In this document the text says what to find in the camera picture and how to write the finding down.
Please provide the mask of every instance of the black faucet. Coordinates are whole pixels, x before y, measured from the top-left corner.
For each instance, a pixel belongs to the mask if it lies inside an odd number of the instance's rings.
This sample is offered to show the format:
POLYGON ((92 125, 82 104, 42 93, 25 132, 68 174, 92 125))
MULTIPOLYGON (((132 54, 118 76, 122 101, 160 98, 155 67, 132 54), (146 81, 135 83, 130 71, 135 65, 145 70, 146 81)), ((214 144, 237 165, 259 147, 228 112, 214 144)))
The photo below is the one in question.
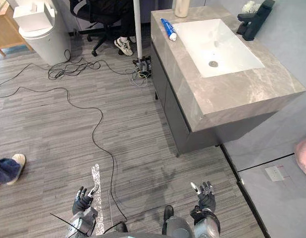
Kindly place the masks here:
POLYGON ((242 21, 237 34, 242 35, 246 41, 254 40, 255 35, 261 28, 263 22, 272 11, 275 1, 265 0, 259 7, 257 13, 244 13, 238 15, 238 20, 242 21))

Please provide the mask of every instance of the jeans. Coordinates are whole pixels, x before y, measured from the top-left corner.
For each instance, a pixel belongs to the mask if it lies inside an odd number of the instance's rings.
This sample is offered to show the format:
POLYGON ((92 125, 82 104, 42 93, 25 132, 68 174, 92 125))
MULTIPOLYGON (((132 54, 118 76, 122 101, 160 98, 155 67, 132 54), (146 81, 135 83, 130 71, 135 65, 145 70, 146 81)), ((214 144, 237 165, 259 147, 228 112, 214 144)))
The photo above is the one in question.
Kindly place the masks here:
POLYGON ((13 159, 0 160, 0 183, 7 183, 14 180, 20 171, 21 166, 13 159))

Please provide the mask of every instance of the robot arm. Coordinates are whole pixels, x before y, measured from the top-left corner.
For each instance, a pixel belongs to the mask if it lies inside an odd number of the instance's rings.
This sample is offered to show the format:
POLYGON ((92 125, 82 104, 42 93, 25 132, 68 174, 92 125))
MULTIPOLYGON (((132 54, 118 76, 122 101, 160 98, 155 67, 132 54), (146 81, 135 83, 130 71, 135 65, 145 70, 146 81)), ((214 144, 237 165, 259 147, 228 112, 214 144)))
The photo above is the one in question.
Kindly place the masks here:
POLYGON ((214 198, 213 187, 208 181, 198 188, 191 183, 194 191, 199 198, 199 205, 195 206, 190 215, 194 218, 195 238, 219 238, 220 222, 214 214, 216 209, 216 201, 214 198))
POLYGON ((78 190, 72 207, 74 216, 70 220, 71 226, 68 227, 65 238, 86 238, 91 236, 98 216, 98 211, 91 206, 91 203, 98 188, 99 185, 95 185, 87 196, 85 196, 86 188, 81 187, 78 190))

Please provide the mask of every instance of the black cable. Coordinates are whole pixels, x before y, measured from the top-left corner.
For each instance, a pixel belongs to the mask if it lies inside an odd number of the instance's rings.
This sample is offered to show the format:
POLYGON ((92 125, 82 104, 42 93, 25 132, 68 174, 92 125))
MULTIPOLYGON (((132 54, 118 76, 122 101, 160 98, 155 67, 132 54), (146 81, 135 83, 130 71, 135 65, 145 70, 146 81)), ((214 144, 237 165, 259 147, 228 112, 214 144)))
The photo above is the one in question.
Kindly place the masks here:
POLYGON ((75 228, 77 231, 79 231, 81 234, 86 235, 87 237, 89 237, 87 234, 83 233, 80 229, 78 229, 77 227, 74 227, 72 224, 70 224, 69 222, 65 221, 64 219, 58 217, 57 215, 54 215, 53 213, 50 213, 52 216, 55 216, 56 218, 59 218, 61 221, 67 223, 68 225, 70 225, 71 227, 75 228))
MULTIPOLYGON (((71 61, 71 55, 69 56, 69 59, 65 62, 61 62, 61 63, 58 63, 58 64, 55 64, 53 65, 50 69, 45 69, 39 65, 36 65, 34 63, 30 63, 28 65, 26 65, 19 73, 17 73, 14 77, 12 77, 11 79, 8 79, 2 83, 0 83, 0 86, 2 86, 3 84, 15 79, 17 76, 19 76, 26 68, 28 68, 30 65, 34 65, 38 68, 41 68, 43 70, 48 70, 48 78, 49 80, 56 80, 58 79, 59 77, 63 76, 63 75, 68 75, 68 76, 76 76, 78 74, 80 74, 82 71, 84 71, 87 67, 91 68, 91 69, 100 69, 101 65, 100 65, 100 62, 104 62, 107 67, 114 73, 116 74, 120 74, 120 75, 127 75, 127 74, 131 74, 131 73, 119 73, 119 72, 116 72, 115 70, 113 70, 112 68, 110 68, 110 66, 108 65, 108 63, 102 59, 100 60, 97 60, 97 61, 94 61, 94 62, 88 62, 86 61, 84 58, 81 58, 79 61, 77 62, 72 62, 71 61), (61 68, 60 66, 66 64, 70 62, 71 64, 67 64, 64 68, 61 68), (67 67, 68 66, 75 66, 76 68, 74 70, 68 70, 67 67)), ((110 195, 114 201, 114 204, 117 206, 119 212, 121 213, 121 215, 124 217, 125 221, 124 222, 127 222, 128 219, 127 217, 124 215, 124 213, 121 211, 120 207, 118 206, 113 194, 112 194, 112 180, 113 180, 113 174, 114 174, 114 157, 113 157, 113 154, 105 149, 103 149, 102 147, 100 147, 96 141, 95 141, 95 131, 96 129, 98 128, 98 126, 100 125, 102 119, 103 119, 103 112, 100 108, 97 108, 97 107, 79 107, 79 106, 76 106, 74 105, 72 102, 70 102, 69 100, 69 91, 68 89, 64 88, 64 87, 56 87, 56 88, 52 88, 52 89, 49 89, 49 90, 42 90, 42 91, 39 91, 39 90, 34 90, 34 89, 30 89, 30 88, 27 88, 27 87, 23 87, 23 86, 20 86, 18 87, 13 93, 9 94, 9 95, 5 95, 5 96, 0 96, 0 98, 7 98, 7 97, 11 97, 13 96, 14 94, 16 94, 20 89, 26 89, 26 90, 29 90, 29 91, 32 91, 32 92, 35 92, 35 93, 47 93, 47 92, 50 92, 50 91, 53 91, 53 90, 57 90, 57 89, 62 89, 62 90, 65 90, 66 91, 66 94, 67 94, 67 101, 70 105, 72 105, 73 107, 75 108, 78 108, 78 109, 96 109, 100 112, 101 114, 101 117, 99 119, 99 122, 97 123, 97 125, 95 126, 93 132, 92 132, 92 140, 93 140, 93 143, 101 150, 105 151, 106 153, 108 153, 110 156, 111 156, 111 159, 112 159, 112 173, 111 173, 111 180, 110 180, 110 195)), ((117 225, 121 224, 123 221, 115 224, 114 226, 108 228, 104 233, 106 233, 107 231, 111 230, 112 228, 116 227, 117 225)))

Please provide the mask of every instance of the white sneaker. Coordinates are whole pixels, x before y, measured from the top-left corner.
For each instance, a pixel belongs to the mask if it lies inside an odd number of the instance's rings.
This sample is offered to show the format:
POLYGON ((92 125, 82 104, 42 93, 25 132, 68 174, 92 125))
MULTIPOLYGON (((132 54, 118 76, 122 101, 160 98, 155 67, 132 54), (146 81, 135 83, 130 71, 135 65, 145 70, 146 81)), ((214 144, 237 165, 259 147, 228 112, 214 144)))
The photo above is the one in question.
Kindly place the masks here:
POLYGON ((17 177, 15 177, 14 180, 6 183, 8 185, 12 185, 18 180, 18 178, 20 176, 20 173, 23 169, 23 166, 25 165, 25 156, 22 155, 22 154, 15 154, 14 156, 12 156, 12 159, 20 165, 20 169, 19 169, 19 173, 18 173, 17 177))
POLYGON ((119 37, 114 41, 115 46, 117 46, 126 56, 131 56, 133 54, 130 48, 130 42, 122 42, 121 38, 119 37))
POLYGON ((136 36, 130 36, 129 38, 130 38, 130 41, 131 41, 132 43, 136 43, 136 42, 137 42, 136 36))

